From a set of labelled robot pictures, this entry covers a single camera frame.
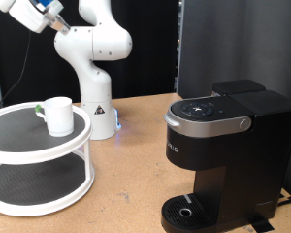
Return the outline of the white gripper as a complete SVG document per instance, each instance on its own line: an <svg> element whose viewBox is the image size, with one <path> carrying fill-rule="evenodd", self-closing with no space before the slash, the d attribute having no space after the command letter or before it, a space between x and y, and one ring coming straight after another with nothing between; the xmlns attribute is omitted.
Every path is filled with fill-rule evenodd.
<svg viewBox="0 0 291 233"><path fill-rule="evenodd" d="M0 0L0 10L9 13L29 30L41 33L47 26L67 35L70 26L59 14L64 9L58 0Z"/></svg>

